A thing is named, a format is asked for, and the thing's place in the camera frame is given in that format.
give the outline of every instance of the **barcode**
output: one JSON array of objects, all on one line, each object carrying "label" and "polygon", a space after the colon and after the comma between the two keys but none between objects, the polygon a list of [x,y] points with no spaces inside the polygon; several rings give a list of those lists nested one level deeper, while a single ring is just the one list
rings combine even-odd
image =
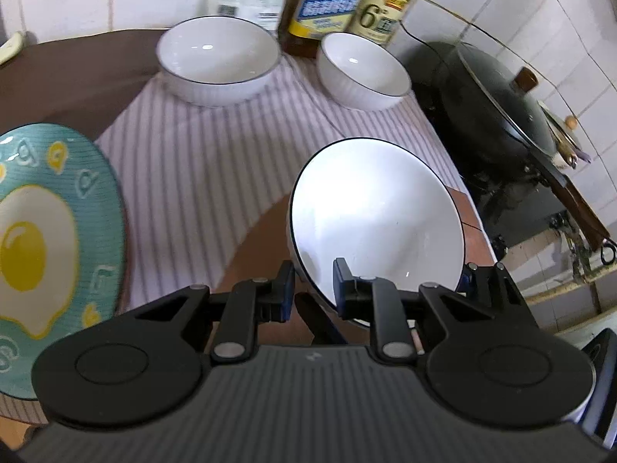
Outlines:
[{"label": "barcode", "polygon": [[235,17],[238,12],[238,7],[231,7],[229,5],[219,5],[218,14],[226,15],[227,17]]}]

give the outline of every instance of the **blue label stripe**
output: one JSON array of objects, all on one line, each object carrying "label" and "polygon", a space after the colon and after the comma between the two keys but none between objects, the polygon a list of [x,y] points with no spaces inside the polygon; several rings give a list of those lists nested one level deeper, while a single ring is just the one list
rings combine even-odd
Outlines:
[{"label": "blue label stripe", "polygon": [[358,3],[360,0],[304,0],[297,20],[351,14],[356,10]]}]

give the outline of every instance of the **pan lid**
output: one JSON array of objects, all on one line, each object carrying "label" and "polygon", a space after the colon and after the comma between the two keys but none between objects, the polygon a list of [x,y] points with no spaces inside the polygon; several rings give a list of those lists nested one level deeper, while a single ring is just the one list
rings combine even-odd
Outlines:
[{"label": "pan lid", "polygon": [[497,59],[470,44],[460,43],[457,52],[477,85],[521,137],[553,157],[556,148],[550,128],[538,101],[529,95],[538,85],[533,71],[525,67],[514,74]]}]

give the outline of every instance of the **yellow egg yolk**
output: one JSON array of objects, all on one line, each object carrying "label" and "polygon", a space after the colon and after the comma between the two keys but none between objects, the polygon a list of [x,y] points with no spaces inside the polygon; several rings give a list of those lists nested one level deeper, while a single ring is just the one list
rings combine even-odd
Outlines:
[{"label": "yellow egg yolk", "polygon": [[41,231],[34,223],[12,225],[0,245],[0,272],[16,291],[31,291],[45,272],[47,249]]}]

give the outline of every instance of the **bowl rim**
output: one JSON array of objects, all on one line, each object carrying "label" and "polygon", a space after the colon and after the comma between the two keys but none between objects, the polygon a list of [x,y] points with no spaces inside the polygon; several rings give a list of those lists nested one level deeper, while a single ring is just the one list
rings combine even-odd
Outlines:
[{"label": "bowl rim", "polygon": [[440,182],[440,184],[443,186],[443,188],[445,189],[446,194],[448,195],[448,198],[450,199],[452,206],[454,207],[454,210],[457,211],[457,216],[459,218],[459,229],[460,229],[460,233],[461,233],[461,237],[463,238],[463,263],[461,264],[461,269],[460,269],[460,274],[459,274],[459,280],[457,281],[457,287],[459,286],[459,284],[461,283],[461,280],[463,278],[463,271],[465,268],[465,253],[467,252],[467,240],[465,239],[465,231],[463,228],[463,219],[461,218],[461,213],[459,212],[459,209],[457,207],[456,202],[454,201],[454,198],[452,198],[452,195],[450,195],[450,192],[448,191],[448,187],[443,183],[442,179],[437,176],[437,173],[430,168],[427,164],[425,164],[425,162],[422,161],[422,159],[416,155],[414,155],[411,151],[409,151],[407,148],[403,148],[402,146],[399,146],[398,144],[391,142],[389,140],[385,140],[385,139],[379,139],[377,137],[348,137],[346,139],[340,139],[340,140],[336,140],[334,142],[331,142],[330,144],[324,146],[323,148],[321,148],[319,151],[317,151],[317,153],[315,153],[311,158],[308,159],[307,163],[304,164],[304,166],[302,167],[302,170],[300,170],[300,173],[298,174],[298,177],[295,179],[295,183],[294,183],[294,188],[291,190],[291,194],[289,195],[289,211],[288,211],[288,216],[289,216],[289,237],[291,238],[291,242],[294,245],[294,255],[295,257],[298,259],[298,263],[300,263],[300,267],[302,268],[302,271],[305,273],[306,278],[308,280],[308,283],[310,284],[311,287],[313,287],[313,289],[317,292],[317,294],[320,296],[320,298],[325,301],[328,306],[330,306],[330,308],[332,308],[334,311],[337,311],[336,309],[336,304],[332,303],[322,292],[322,290],[317,286],[317,284],[315,283],[315,281],[313,280],[313,278],[311,277],[309,271],[307,270],[306,265],[304,264],[304,262],[302,261],[302,257],[300,255],[300,251],[298,250],[298,245],[297,242],[295,241],[295,235],[294,235],[294,219],[293,219],[293,213],[292,213],[292,209],[294,207],[294,197],[295,197],[295,190],[298,187],[298,183],[300,182],[300,178],[302,177],[302,173],[304,172],[304,170],[309,166],[309,164],[313,161],[314,158],[316,158],[317,155],[319,155],[319,153],[321,153],[323,150],[329,148],[330,146],[334,145],[334,144],[340,144],[342,142],[345,141],[349,141],[349,140],[354,140],[354,139],[369,139],[369,140],[376,140],[379,142],[384,142],[386,144],[391,144],[392,146],[395,146],[397,148],[402,149],[403,151],[406,151],[407,153],[409,153],[409,155],[411,155],[413,158],[415,158],[418,162],[420,162],[420,164],[422,164],[424,167],[428,168],[428,170],[431,171],[431,173],[433,173],[433,175],[435,176],[435,178]]},{"label": "bowl rim", "polygon": [[[186,22],[196,21],[198,19],[212,19],[212,18],[214,18],[214,19],[236,19],[238,21],[248,22],[249,24],[252,24],[253,26],[257,26],[264,33],[266,33],[268,38],[270,38],[270,40],[274,43],[274,45],[276,45],[276,61],[274,61],[274,64],[272,64],[272,66],[270,66],[263,73],[261,73],[261,74],[259,74],[257,76],[254,76],[252,78],[247,78],[246,80],[238,80],[236,82],[226,82],[226,83],[212,83],[212,82],[202,82],[202,81],[199,81],[199,80],[192,80],[192,79],[187,78],[185,76],[181,76],[178,73],[174,73],[172,70],[170,70],[168,67],[166,67],[163,64],[163,60],[161,59],[161,56],[160,56],[160,45],[161,45],[161,42],[163,41],[163,38],[169,32],[171,32],[172,30],[174,30],[178,26],[181,26],[182,24],[185,24]],[[164,70],[166,73],[169,73],[172,76],[175,76],[176,78],[180,78],[181,80],[185,80],[185,81],[191,82],[191,83],[197,83],[197,84],[200,84],[200,85],[239,85],[239,84],[242,84],[242,83],[246,83],[246,82],[250,82],[250,81],[253,81],[253,80],[257,80],[258,78],[266,76],[267,74],[272,72],[274,69],[276,69],[276,67],[281,62],[282,57],[283,57],[283,54],[281,52],[281,46],[279,45],[278,41],[276,41],[276,39],[268,32],[268,30],[266,30],[264,27],[261,27],[259,24],[255,23],[255,22],[249,21],[247,19],[242,19],[240,17],[232,17],[230,15],[202,15],[202,16],[197,16],[197,17],[191,17],[190,19],[185,19],[184,21],[180,21],[180,22],[178,22],[178,24],[174,24],[172,27],[170,27],[168,30],[166,30],[166,32],[164,32],[160,36],[160,38],[158,39],[158,42],[156,44],[156,59],[158,61],[159,67],[162,70]]]},{"label": "bowl rim", "polygon": [[[377,91],[375,89],[372,89],[371,87],[368,87],[366,85],[364,85],[363,83],[358,82],[355,78],[352,78],[351,76],[349,76],[347,73],[345,73],[342,69],[340,69],[336,63],[334,61],[332,61],[332,59],[328,56],[328,52],[326,52],[324,43],[326,42],[326,40],[328,39],[328,37],[335,35],[335,34],[346,34],[346,35],[350,35],[350,36],[354,36],[356,38],[359,38],[361,40],[365,40],[369,43],[371,43],[372,45],[375,45],[376,47],[379,47],[382,51],[386,52],[388,55],[390,55],[398,64],[399,66],[403,69],[403,71],[405,71],[405,75],[407,76],[407,90],[403,93],[403,94],[386,94],[385,92],[380,92]],[[409,73],[407,72],[407,70],[405,69],[405,66],[403,66],[403,64],[400,63],[400,61],[394,57],[393,54],[390,53],[390,51],[387,51],[386,49],[384,49],[382,46],[377,45],[375,42],[373,42],[372,40],[369,40],[368,38],[364,38],[363,36],[357,35],[357,34],[353,34],[353,33],[347,33],[345,31],[334,31],[332,33],[328,33],[325,35],[325,37],[322,38],[322,41],[319,43],[319,49],[322,52],[323,56],[328,60],[328,62],[330,64],[332,64],[332,66],[334,66],[336,69],[338,69],[342,74],[344,74],[347,78],[349,78],[352,82],[357,83],[357,85],[364,87],[365,89],[368,89],[371,92],[375,92],[377,94],[381,94],[381,95],[385,95],[387,97],[405,97],[406,95],[409,95],[409,92],[411,92],[411,78],[409,78]]]}]

